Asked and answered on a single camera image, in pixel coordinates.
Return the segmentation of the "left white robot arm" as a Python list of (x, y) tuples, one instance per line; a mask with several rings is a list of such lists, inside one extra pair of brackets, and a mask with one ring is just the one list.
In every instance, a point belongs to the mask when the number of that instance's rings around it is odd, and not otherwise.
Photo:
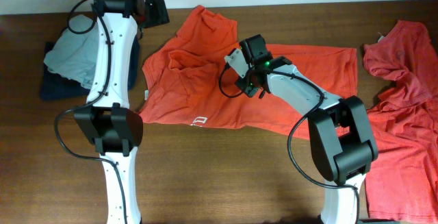
[(108, 223), (141, 223), (135, 162), (143, 124), (131, 110), (128, 80), (132, 46), (143, 29), (169, 23), (164, 0), (93, 0), (99, 32), (92, 87), (74, 118), (103, 165)]

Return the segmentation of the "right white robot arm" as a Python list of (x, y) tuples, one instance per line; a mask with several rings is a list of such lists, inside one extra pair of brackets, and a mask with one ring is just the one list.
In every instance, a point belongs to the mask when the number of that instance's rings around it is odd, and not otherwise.
[(303, 176), (325, 190), (321, 223), (358, 223), (360, 188), (378, 157), (362, 100), (325, 91), (286, 57), (273, 57), (261, 35), (241, 41), (224, 61), (238, 74), (236, 86), (245, 95), (272, 94), (301, 114), (293, 132), (308, 124), (312, 160), (325, 181)]

